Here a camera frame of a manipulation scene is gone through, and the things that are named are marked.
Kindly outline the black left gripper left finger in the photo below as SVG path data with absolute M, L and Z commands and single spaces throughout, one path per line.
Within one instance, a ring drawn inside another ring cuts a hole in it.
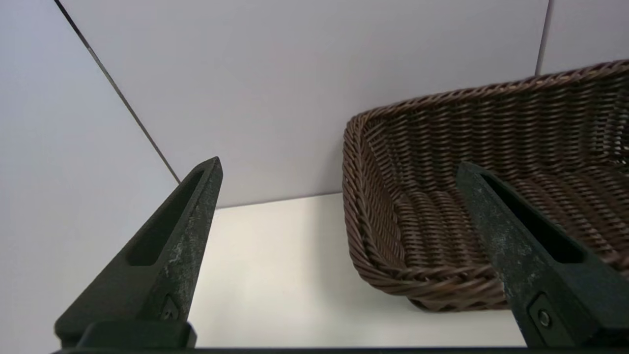
M 222 186 L 218 157 L 198 164 L 54 325 L 63 350 L 185 350 Z

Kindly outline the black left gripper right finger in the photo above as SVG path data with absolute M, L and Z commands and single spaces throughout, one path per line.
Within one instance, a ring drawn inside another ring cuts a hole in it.
M 489 171 L 456 184 L 529 348 L 628 348 L 626 278 Z

